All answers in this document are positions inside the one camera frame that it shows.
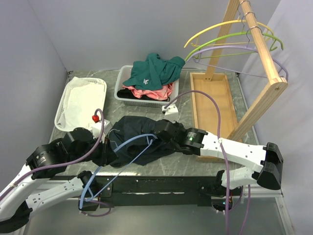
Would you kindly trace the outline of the green hanger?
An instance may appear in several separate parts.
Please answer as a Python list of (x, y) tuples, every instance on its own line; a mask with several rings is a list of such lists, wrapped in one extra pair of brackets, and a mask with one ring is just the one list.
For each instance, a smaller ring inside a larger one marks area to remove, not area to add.
[[(247, 42), (234, 42), (234, 43), (216, 43), (217, 41), (220, 40), (224, 40), (224, 39), (228, 39), (231, 37), (239, 37), (239, 36), (243, 36), (243, 35), (247, 36), (248, 41)], [(204, 47), (208, 47), (209, 45), (213, 45), (215, 44), (216, 46), (227, 46), (227, 45), (249, 45), (254, 43), (253, 41), (250, 41), (249, 38), (249, 34), (251, 34), (251, 32), (236, 32), (236, 33), (231, 33), (231, 34), (226, 34), (224, 36), (221, 37), (217, 37), (215, 39), (212, 39), (206, 43), (203, 43), (201, 45), (198, 45), (198, 38), (196, 39), (196, 43), (191, 43), (191, 46), (194, 47), (194, 49), (185, 57), (185, 61), (187, 62), (189, 60), (189, 58), (197, 51), (202, 50)], [(268, 40), (272, 40), (272, 43), (270, 45), (269, 50), (270, 51), (274, 51), (276, 49), (278, 49), (278, 47), (275, 46), (276, 42), (278, 42), (280, 44), (280, 49), (284, 50), (284, 44), (282, 42), (282, 40), (280, 40), (278, 37), (276, 37), (272, 32), (270, 33), (262, 33), (262, 35), (265, 38), (265, 41), (267, 42)]]

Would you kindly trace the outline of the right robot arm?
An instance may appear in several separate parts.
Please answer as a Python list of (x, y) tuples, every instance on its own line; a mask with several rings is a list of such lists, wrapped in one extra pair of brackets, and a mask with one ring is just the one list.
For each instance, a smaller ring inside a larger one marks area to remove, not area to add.
[(205, 130), (185, 129), (178, 122), (164, 119), (157, 122), (154, 134), (176, 152), (227, 159), (242, 165), (218, 178), (214, 183), (217, 194), (225, 195), (231, 189), (250, 184), (271, 190), (281, 188), (284, 160), (274, 143), (268, 142), (263, 146), (218, 138)]

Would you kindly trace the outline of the white laundry basket with clothes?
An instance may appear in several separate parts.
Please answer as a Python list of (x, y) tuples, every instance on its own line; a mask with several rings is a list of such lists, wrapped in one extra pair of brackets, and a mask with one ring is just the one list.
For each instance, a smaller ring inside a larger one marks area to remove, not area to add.
[(169, 101), (156, 101), (156, 100), (140, 100), (140, 99), (130, 99), (130, 98), (120, 98), (117, 95), (117, 92), (122, 88), (123, 82), (130, 78), (131, 69), (133, 66), (123, 66), (119, 72), (115, 89), (114, 89), (114, 97), (118, 100), (123, 101), (126, 105), (133, 105), (133, 106), (147, 106), (147, 107), (162, 107), (167, 105), (170, 101), (173, 101), (173, 98), (178, 96), (179, 91), (179, 82), (178, 80), (173, 82), (175, 85), (173, 93), (170, 95)]

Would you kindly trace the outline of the teal garment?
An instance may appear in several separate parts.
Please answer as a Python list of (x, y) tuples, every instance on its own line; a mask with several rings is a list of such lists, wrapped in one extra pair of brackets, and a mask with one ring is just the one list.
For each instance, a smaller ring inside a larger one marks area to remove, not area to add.
[(184, 65), (184, 59), (179, 56), (164, 60), (159, 54), (150, 53), (144, 61), (133, 63), (130, 78), (123, 85), (137, 90), (160, 90), (180, 78)]

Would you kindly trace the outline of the yellow hanger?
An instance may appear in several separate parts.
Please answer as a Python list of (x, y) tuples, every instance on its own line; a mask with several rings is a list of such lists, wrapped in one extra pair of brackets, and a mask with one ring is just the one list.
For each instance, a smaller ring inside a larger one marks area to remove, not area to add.
[(222, 27), (222, 26), (226, 25), (226, 28), (227, 28), (227, 29), (230, 29), (230, 28), (231, 28), (231, 25), (233, 25), (233, 24), (236, 24), (236, 23), (237, 23), (237, 24), (238, 24), (238, 23), (245, 23), (245, 22), (246, 22), (246, 20), (243, 20), (243, 21), (241, 21), (241, 20), (231, 20), (231, 21), (226, 21), (226, 22), (214, 24), (214, 25), (212, 25), (212, 26), (210, 26), (210, 27), (207, 27), (207, 28), (203, 29), (202, 31), (196, 33), (196, 34), (193, 35), (191, 38), (189, 38), (189, 39), (187, 40), (187, 42), (185, 43), (184, 48), (186, 48), (186, 47), (192, 42), (192, 40), (194, 40), (195, 38), (199, 37), (200, 35), (206, 33), (207, 31), (210, 31), (210, 30), (212, 30), (212, 29), (214, 29), (214, 28)]

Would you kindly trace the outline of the blue hanger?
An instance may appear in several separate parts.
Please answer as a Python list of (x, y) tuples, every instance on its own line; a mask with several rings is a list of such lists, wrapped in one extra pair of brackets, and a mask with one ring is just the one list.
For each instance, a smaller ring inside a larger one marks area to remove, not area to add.
[[(141, 134), (135, 137), (131, 137), (130, 139), (125, 140), (123, 143), (122, 140), (109, 140), (108, 144), (106, 145), (106, 154), (108, 156), (108, 161), (106, 165), (113, 167), (113, 165), (117, 164), (118, 167), (120, 167), (121, 164), (129, 164), (129, 162), (131, 162), (132, 160), (129, 160), (129, 156), (127, 156), (127, 147), (129, 147), (130, 144), (134, 143), (137, 139), (143, 141), (143, 149), (147, 150), (147, 146), (149, 146), (154, 140), (157, 140), (157, 136), (154, 134)], [(91, 178), (87, 181), (87, 184), (84, 186), (83, 192), (79, 197), (79, 209), (83, 208), (83, 203), (85, 202), (86, 196), (88, 197), (87, 202), (89, 202), (91, 201), (90, 198), (93, 199), (95, 197), (95, 194), (96, 196), (99, 195), (99, 192), (97, 192), (92, 193), (92, 195), (90, 196), (90, 187), (101, 168), (102, 167), (99, 166), (95, 170), (95, 172), (91, 175)]]

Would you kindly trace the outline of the wooden hanger rack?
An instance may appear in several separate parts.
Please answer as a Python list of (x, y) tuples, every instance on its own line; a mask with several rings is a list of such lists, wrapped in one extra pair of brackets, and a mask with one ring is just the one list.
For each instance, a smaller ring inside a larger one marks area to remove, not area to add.
[[(206, 65), (206, 72), (192, 72), (190, 74), (191, 88), (199, 88), (201, 92), (214, 91), (217, 94), (218, 107), (209, 104), (201, 97), (201, 93), (192, 92), (192, 108), (195, 127), (208, 131), (217, 132), (218, 118), (222, 118), (222, 136), (230, 140), (240, 141), (242, 137), (253, 127), (260, 117), (270, 108), (275, 100), (287, 88), (286, 77), (280, 77), (276, 69), (276, 62), (272, 59), (265, 39), (262, 36), (249, 1), (231, 0), (228, 3), (223, 22), (235, 20), (236, 12), (241, 7), (244, 18), (248, 24), (253, 40), (256, 44), (268, 83), (248, 108), (240, 121), (237, 121), (232, 95), (228, 84), (227, 76), (222, 73), (215, 73), (214, 66), (219, 62), (224, 46), (214, 46), (213, 58)], [(219, 27), (218, 37), (230, 32), (226, 25)]]

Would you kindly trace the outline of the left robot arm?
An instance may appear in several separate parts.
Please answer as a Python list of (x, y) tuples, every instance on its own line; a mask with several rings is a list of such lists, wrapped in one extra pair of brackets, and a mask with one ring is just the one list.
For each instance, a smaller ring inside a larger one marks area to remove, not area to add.
[(84, 161), (91, 161), (97, 166), (106, 166), (117, 160), (110, 147), (110, 141), (104, 139), (97, 143), (97, 138), (84, 128), (76, 128), (49, 144), (44, 144), (27, 158), (19, 174), (0, 194), (0, 232), (12, 233), (29, 222), (35, 213), (51, 207), (70, 197), (95, 195), (100, 184), (92, 178), (90, 171), (82, 171), (66, 183), (36, 193), (35, 190), (62, 173), (67, 163), (84, 156), (91, 149), (93, 152)]

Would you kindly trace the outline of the pink garment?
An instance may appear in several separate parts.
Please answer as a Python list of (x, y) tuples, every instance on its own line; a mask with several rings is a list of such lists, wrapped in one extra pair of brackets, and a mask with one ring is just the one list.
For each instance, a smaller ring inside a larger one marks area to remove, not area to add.
[(140, 99), (140, 100), (156, 100), (169, 101), (170, 95), (174, 91), (173, 83), (162, 86), (160, 90), (138, 90), (134, 86), (123, 85), (121, 90), (117, 92), (120, 98)]

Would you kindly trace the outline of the dark navy shorts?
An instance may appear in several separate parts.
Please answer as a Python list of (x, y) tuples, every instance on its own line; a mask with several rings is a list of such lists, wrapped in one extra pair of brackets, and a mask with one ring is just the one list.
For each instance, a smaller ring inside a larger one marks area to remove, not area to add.
[[(108, 139), (122, 140), (123, 143), (125, 140), (137, 135), (153, 134), (156, 122), (156, 120), (148, 117), (124, 116), (113, 125), (108, 134)], [(129, 156), (129, 160), (136, 159), (134, 163), (137, 165), (146, 165), (159, 158), (173, 154), (169, 151), (159, 150), (157, 140), (154, 140), (149, 146), (147, 146), (147, 150), (143, 149), (142, 144), (143, 141), (137, 139), (127, 147), (127, 156)]]

